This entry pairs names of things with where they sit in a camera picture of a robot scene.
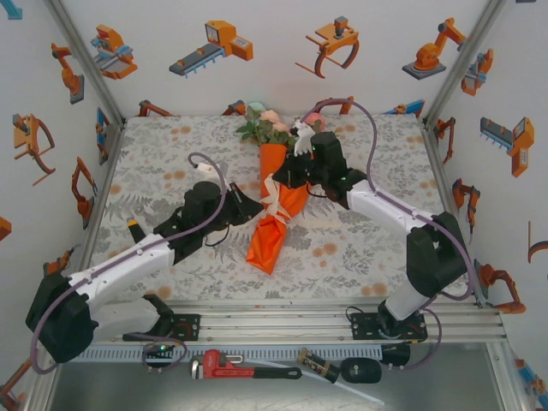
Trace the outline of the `aluminium frame post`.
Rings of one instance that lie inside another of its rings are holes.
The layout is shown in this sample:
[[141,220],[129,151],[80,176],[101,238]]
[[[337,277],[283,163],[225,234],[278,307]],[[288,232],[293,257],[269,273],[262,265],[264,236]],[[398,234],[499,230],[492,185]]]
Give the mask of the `aluminium frame post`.
[[468,70],[472,59],[479,52],[479,47],[492,26],[497,21],[504,6],[509,0],[488,0],[476,21],[474,28],[468,36],[465,45],[459,52],[459,57],[450,69],[447,79],[443,83],[438,95],[433,100],[432,106],[425,119],[425,127],[431,128],[437,122],[444,107],[450,101],[451,96],[460,84],[462,77]]
[[30,370],[25,379],[26,399],[22,411],[48,411],[51,398],[56,388],[57,373],[60,371],[57,366],[53,371],[38,375]]
[[111,121],[120,127],[123,126],[125,124],[125,118],[121,113],[112,93],[103,80],[103,76],[96,67],[92,54],[87,49],[84,40],[80,35],[77,26],[69,16],[63,1],[43,0],[43,2],[68,43],[68,47],[80,63],[84,74],[95,89],[98,98],[104,105],[107,113],[110,114]]
[[502,411],[530,411],[515,357],[507,342],[489,342],[486,349]]

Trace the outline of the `brass and black cylinder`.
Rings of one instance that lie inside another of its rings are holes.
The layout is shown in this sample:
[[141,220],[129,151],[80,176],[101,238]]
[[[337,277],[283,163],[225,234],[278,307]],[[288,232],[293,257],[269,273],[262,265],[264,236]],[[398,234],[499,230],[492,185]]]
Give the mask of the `brass and black cylinder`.
[[307,348],[302,348],[297,356],[297,362],[308,367],[321,378],[334,384],[339,375],[340,368],[331,362],[319,357]]

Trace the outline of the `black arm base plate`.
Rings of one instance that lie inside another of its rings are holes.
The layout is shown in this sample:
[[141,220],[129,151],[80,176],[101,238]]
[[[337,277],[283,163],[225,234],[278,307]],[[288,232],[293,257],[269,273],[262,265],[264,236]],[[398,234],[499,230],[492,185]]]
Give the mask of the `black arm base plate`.
[[351,313],[349,317],[354,340],[423,342],[428,338],[423,314],[384,324],[379,321],[377,313]]
[[127,333],[122,336],[125,342],[151,341],[151,337],[171,337],[177,341],[197,341],[200,333],[199,314],[173,314],[168,319],[162,316],[147,332]]

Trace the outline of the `aluminium rail deck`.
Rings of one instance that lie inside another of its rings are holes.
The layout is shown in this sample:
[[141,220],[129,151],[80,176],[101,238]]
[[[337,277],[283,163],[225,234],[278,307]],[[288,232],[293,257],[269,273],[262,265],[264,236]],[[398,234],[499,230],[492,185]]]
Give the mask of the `aluminium rail deck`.
[[[345,316],[349,306],[374,313],[378,297],[344,299],[264,299],[168,301],[176,314],[200,316],[199,345],[301,346],[353,343]],[[471,299],[438,299],[425,316],[428,342],[500,343],[506,341],[501,315]]]

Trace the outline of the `white plastic strip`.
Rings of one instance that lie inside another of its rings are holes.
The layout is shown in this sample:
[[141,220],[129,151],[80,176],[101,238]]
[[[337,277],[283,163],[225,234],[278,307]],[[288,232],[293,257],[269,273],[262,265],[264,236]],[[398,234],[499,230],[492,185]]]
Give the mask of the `white plastic strip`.
[[302,371],[301,372],[304,376],[307,376],[309,378],[313,378],[313,379],[316,379],[322,383],[327,383],[329,386],[332,386],[332,387],[337,387],[338,389],[341,389],[341,390],[344,390],[348,393],[352,393],[356,396],[359,396],[360,398],[363,398],[365,399],[366,401],[368,402],[373,402],[373,403],[376,403],[380,406],[384,406],[385,403],[384,401],[378,399],[377,397],[374,397],[374,396],[370,396],[368,395],[367,393],[364,393],[364,392],[361,392],[357,389],[354,389],[354,388],[351,388],[349,386],[347,386],[346,384],[342,384],[342,383],[339,383],[339,382],[335,382],[335,383],[331,383],[330,381],[328,381],[326,378],[322,378],[320,377],[318,374],[315,374],[313,372],[307,372],[307,371]]

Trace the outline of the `red pipe wrench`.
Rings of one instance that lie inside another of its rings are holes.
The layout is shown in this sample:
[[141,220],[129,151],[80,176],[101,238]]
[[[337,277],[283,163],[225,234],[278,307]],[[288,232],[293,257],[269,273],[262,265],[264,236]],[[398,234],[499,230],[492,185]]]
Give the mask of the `red pipe wrench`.
[[190,376],[200,379],[287,379],[302,377],[298,367],[243,366],[242,354],[226,354],[217,349],[209,349],[201,355],[195,355],[189,362]]

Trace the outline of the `black oval plastic object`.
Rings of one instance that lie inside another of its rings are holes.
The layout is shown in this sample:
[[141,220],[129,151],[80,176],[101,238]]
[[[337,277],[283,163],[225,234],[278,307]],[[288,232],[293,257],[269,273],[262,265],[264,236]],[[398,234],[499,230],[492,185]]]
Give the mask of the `black oval plastic object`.
[[382,378],[382,368],[377,360],[352,357],[341,362],[341,377],[351,384],[376,384]]

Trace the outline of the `floral print tablecloth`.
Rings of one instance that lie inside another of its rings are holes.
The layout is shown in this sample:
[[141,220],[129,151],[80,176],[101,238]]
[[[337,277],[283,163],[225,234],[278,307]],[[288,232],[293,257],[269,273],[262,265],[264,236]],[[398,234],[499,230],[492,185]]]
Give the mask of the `floral print tablecloth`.
[[[238,116],[135,117],[128,121],[95,242],[99,264],[133,244],[127,223],[151,232],[183,202],[203,176],[190,152],[213,159],[226,178],[253,199],[260,196],[259,148],[241,139]],[[328,116],[350,167],[371,169],[377,188],[423,211],[443,210],[419,121],[412,115]],[[212,234],[205,247],[119,293],[126,301],[146,293],[165,300],[344,298],[385,296],[406,276],[405,247],[366,217],[308,191],[304,210],[272,274],[250,265],[253,223]]]

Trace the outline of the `peach fake flower spray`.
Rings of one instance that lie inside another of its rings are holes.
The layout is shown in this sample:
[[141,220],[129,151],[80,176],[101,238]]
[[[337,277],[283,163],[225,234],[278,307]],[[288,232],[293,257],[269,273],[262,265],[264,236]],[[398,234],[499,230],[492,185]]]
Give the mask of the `peach fake flower spray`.
[[266,122],[269,123],[283,123],[280,116],[274,110],[267,110],[261,116]]

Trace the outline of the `orange wrapping paper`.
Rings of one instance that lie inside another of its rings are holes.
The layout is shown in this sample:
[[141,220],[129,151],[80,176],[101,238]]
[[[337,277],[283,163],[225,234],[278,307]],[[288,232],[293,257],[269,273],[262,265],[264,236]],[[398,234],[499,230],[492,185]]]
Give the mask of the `orange wrapping paper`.
[[[264,179],[270,173],[274,174],[282,166],[287,151],[288,148],[286,146],[278,144],[264,144],[260,146],[259,168],[261,197],[265,194],[265,188],[263,186]],[[291,219],[304,209],[307,199],[308,193],[305,187],[289,189],[284,185],[281,186],[281,204],[289,213]],[[258,221],[247,252],[247,262],[250,265],[259,268],[267,274],[272,274],[286,240],[288,222],[290,220],[287,221],[286,229],[279,223],[261,225]]]

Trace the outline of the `small circuit board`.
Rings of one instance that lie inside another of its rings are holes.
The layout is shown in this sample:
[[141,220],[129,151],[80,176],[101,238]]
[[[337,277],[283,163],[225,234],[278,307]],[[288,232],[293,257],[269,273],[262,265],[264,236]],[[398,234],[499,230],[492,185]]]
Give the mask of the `small circuit board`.
[[169,365],[174,359],[175,347],[166,342],[148,343],[143,348],[144,361],[152,366]]

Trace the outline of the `aluminium side rail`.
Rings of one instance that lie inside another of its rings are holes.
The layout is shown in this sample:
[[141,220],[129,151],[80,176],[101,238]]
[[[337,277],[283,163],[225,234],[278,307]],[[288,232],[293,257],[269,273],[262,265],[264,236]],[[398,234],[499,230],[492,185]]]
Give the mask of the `aluminium side rail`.
[[[424,125],[421,131],[426,152],[429,157],[429,161],[432,167],[432,173],[434,174],[435,180],[438,185],[439,196],[444,206],[444,209],[451,213],[456,219],[459,217],[459,211],[456,208],[456,203],[453,199],[451,188],[449,185],[449,179],[444,170],[443,161],[440,158],[438,151],[438,145],[436,143],[435,136],[430,129],[429,125]],[[467,267],[467,277],[468,277],[468,296],[473,296],[476,302],[476,305],[479,308],[486,308],[486,300],[483,296],[480,282],[474,269],[473,261],[470,259],[468,246],[464,245],[464,261]]]
[[78,260],[78,269],[89,266],[92,250],[97,240],[98,226],[106,201],[106,191],[111,183],[116,164],[116,150],[121,142],[123,126],[110,122],[102,114],[95,121],[96,146],[98,148],[98,166],[103,173],[102,180],[94,179],[91,171],[80,157],[71,176],[71,192],[76,200],[77,212],[82,220],[85,240]]

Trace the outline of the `cream ribbon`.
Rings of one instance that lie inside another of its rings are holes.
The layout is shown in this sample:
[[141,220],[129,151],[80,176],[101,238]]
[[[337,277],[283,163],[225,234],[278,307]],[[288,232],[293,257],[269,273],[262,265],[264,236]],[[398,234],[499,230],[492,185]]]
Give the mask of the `cream ribbon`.
[[263,181],[265,194],[261,197],[265,209],[260,214],[259,223],[266,225],[267,223],[279,223],[283,228],[287,228],[287,221],[291,216],[281,204],[281,184],[273,179],[273,174],[270,173]]

